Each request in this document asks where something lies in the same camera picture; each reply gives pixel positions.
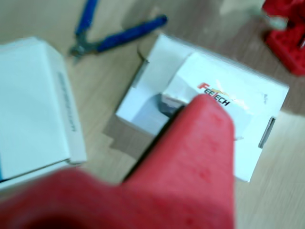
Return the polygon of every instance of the box lid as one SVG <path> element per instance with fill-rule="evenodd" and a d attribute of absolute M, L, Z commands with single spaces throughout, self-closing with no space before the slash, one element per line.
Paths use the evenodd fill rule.
<path fill-rule="evenodd" d="M 1 179 L 71 157 L 50 48 L 35 38 L 0 47 Z"/>

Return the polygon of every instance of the packaging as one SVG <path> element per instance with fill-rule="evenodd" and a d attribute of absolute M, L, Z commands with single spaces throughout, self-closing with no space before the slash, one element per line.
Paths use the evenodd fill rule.
<path fill-rule="evenodd" d="M 0 46 L 0 189 L 86 161 L 63 57 L 27 38 Z"/>
<path fill-rule="evenodd" d="M 190 57 L 199 62 L 196 64 L 199 74 L 194 70 L 194 61 L 191 61 L 189 67 L 186 68 L 186 61 Z M 179 90 L 175 91 L 177 86 L 171 90 L 169 87 L 182 68 L 186 72 L 181 72 L 176 78 L 182 80 L 180 81 L 182 86 L 179 88 L 185 89 L 185 93 L 180 94 Z M 193 72 L 193 84 L 186 78 L 190 76 L 189 72 Z M 198 90 L 199 83 L 202 85 L 200 90 Z M 234 114 L 237 115 L 237 117 L 233 117 L 234 124 L 239 128 L 236 133 L 242 136 L 242 139 L 234 142 L 234 174 L 241 180 L 250 181 L 264 143 L 272 131 L 272 125 L 276 122 L 276 117 L 288 93 L 289 87 L 284 83 L 202 47 L 161 34 L 148 55 L 147 61 L 136 74 L 116 115 L 127 125 L 155 136 L 170 116 L 170 112 L 169 114 L 161 112 L 162 106 L 169 107 L 162 103 L 162 100 L 171 107 L 181 106 L 181 101 L 186 104 L 196 94 L 204 93 L 204 89 L 206 89 L 204 87 L 208 87 L 210 91 L 216 89 L 222 92 L 218 92 L 218 94 L 230 102 L 225 106 L 226 102 L 220 100 L 224 103 L 222 106 L 226 107 L 228 112 L 231 112 L 229 107 L 232 107 L 232 112 L 234 111 Z M 172 99 L 175 94 L 180 97 L 180 100 Z M 233 103 L 233 99 L 235 99 L 233 95 L 236 96 L 236 99 L 242 100 L 248 108 L 242 108 L 243 106 L 240 106 L 236 100 Z M 239 115 L 242 117 L 241 123 L 238 123 Z"/>
<path fill-rule="evenodd" d="M 267 95 L 250 87 L 230 71 L 219 74 L 221 66 L 195 52 L 188 56 L 162 93 L 161 111 L 173 113 L 198 94 L 208 94 L 231 116 L 235 139 L 243 139 L 252 118 L 265 109 Z"/>

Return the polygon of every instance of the white cardboard box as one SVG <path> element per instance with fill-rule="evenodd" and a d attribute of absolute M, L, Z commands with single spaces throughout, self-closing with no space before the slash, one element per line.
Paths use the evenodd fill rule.
<path fill-rule="evenodd" d="M 219 65 L 218 74 L 230 72 L 267 95 L 268 106 L 255 116 L 243 133 L 243 139 L 235 141 L 234 174 L 244 181 L 250 181 L 258 158 L 262 152 L 259 147 L 268 137 L 271 120 L 280 111 L 289 87 L 220 55 L 203 48 L 185 43 L 165 35 L 160 35 L 142 68 L 136 75 L 132 86 L 124 97 L 116 115 L 125 123 L 150 135 L 157 135 L 168 117 L 159 110 L 161 93 L 170 80 L 192 53 L 206 58 L 206 74 L 211 72 L 211 61 Z"/>
<path fill-rule="evenodd" d="M 0 189 L 84 161 L 62 56 L 37 38 L 0 46 Z"/>

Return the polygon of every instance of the blue handle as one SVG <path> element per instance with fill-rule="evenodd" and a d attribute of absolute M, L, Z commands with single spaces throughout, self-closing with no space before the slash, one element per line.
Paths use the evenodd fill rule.
<path fill-rule="evenodd" d="M 125 44 L 131 41 L 134 41 L 153 30 L 161 27 L 167 23 L 167 17 L 165 15 L 159 16 L 153 21 L 144 22 L 141 25 L 133 27 L 131 29 L 127 29 L 118 34 L 109 36 L 105 38 L 101 44 L 97 47 L 98 52 L 105 51 L 107 49 L 111 49 L 121 44 Z"/>
<path fill-rule="evenodd" d="M 95 11 L 98 1 L 99 0 L 88 0 L 87 1 L 84 11 L 81 16 L 80 23 L 75 31 L 76 35 L 80 35 L 82 32 L 84 32 L 85 30 L 90 28 L 90 26 L 92 24 L 93 16 L 94 16 L 94 11 Z"/>

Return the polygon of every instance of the pliers jaw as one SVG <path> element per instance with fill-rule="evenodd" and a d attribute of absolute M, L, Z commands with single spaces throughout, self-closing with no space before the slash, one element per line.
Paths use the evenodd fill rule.
<path fill-rule="evenodd" d="M 69 54 L 78 61 L 83 55 L 96 51 L 97 43 L 89 43 L 86 39 L 87 31 L 83 31 L 76 35 L 76 45 L 70 48 Z"/>

